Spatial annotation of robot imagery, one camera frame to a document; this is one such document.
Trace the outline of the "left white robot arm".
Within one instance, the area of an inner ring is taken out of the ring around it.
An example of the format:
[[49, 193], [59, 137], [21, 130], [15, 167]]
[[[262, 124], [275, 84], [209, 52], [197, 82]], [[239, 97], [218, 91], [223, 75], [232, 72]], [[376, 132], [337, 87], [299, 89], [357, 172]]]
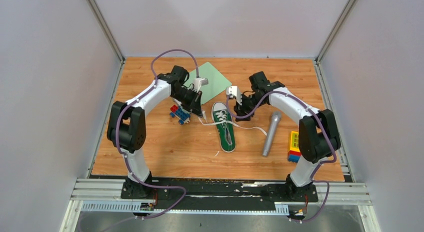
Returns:
[[111, 106], [107, 139], [122, 155], [128, 174], [123, 184], [123, 192], [131, 198], [149, 198], [158, 185], [152, 185], [152, 173], [148, 168], [143, 152], [147, 138], [146, 116], [163, 100], [173, 98], [183, 110], [202, 117], [201, 87], [208, 85], [207, 78], [196, 77], [192, 86], [185, 86], [189, 72], [175, 65], [171, 72], [154, 76], [152, 83], [139, 95]]

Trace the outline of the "green canvas sneaker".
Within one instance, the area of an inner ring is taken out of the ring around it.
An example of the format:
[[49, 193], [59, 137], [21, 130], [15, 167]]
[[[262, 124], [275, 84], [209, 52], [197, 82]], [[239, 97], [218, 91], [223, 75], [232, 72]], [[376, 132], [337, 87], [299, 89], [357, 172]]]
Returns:
[[236, 139], [232, 117], [223, 102], [215, 102], [211, 108], [213, 123], [216, 123], [221, 149], [232, 153], [236, 149]]

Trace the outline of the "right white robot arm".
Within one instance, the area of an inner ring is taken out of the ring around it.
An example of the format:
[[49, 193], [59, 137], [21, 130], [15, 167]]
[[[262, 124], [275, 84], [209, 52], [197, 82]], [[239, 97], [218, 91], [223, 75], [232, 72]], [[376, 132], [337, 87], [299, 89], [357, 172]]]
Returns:
[[237, 86], [226, 90], [227, 99], [235, 100], [233, 117], [236, 121], [249, 121], [260, 106], [268, 104], [298, 125], [300, 158], [287, 175], [282, 194], [288, 201], [301, 201], [312, 191], [320, 167], [337, 161], [341, 139], [335, 115], [330, 109], [319, 110], [302, 101], [283, 83], [269, 81], [262, 71], [251, 75], [249, 81], [250, 95], [241, 93]]

